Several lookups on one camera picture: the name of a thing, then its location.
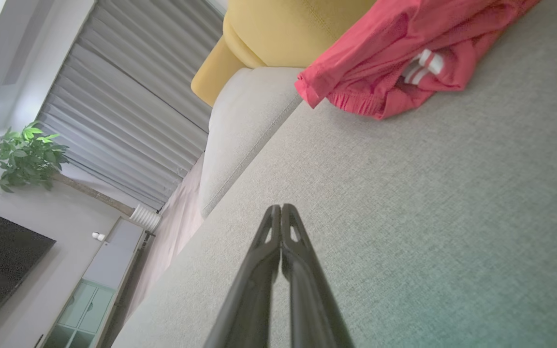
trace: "floor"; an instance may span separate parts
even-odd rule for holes
[[[126,319],[203,223],[197,200],[203,160],[201,156],[161,210],[162,220],[154,232],[156,236],[149,238],[131,270],[101,348],[111,346]]]

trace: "curtain fold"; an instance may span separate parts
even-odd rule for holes
[[[71,163],[160,209],[207,143],[190,84],[222,32],[201,0],[99,0],[38,119]]]

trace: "white ribbed pot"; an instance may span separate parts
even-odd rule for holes
[[[137,223],[147,231],[154,232],[156,227],[159,225],[159,222],[161,222],[161,216],[146,207],[137,205],[137,209],[135,209],[133,214],[130,216],[130,220]]]

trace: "plant trunk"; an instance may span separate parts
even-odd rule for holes
[[[134,208],[128,207],[128,205],[125,205],[124,203],[122,203],[120,201],[113,200],[113,198],[110,198],[109,196],[101,194],[100,192],[96,191],[95,189],[93,189],[91,187],[88,187],[87,185],[83,185],[82,183],[79,183],[76,180],[70,179],[69,177],[65,176],[64,174],[61,174],[61,173],[53,174],[53,180],[59,181],[60,183],[64,183],[64,184],[68,185],[69,187],[72,187],[72,188],[74,188],[74,189],[76,189],[80,192],[83,192],[87,196],[93,197],[96,200],[101,201],[102,203],[108,204],[111,207],[114,207],[115,209],[117,209],[118,211],[121,211],[124,215],[128,216],[129,218],[130,218],[130,216],[132,216],[132,214],[134,212]]]

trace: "gray fabric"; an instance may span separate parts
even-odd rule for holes
[[[300,71],[243,68],[221,90],[212,109],[199,185],[204,218],[302,102],[293,86]]]
[[[221,36],[197,0],[99,0],[39,119],[71,161],[159,209],[207,141],[210,107],[190,88]]]
[[[203,345],[261,216],[294,203],[357,347],[557,346],[557,0],[469,88],[385,121],[300,105],[114,348]],[[287,284],[271,343],[289,346]]]

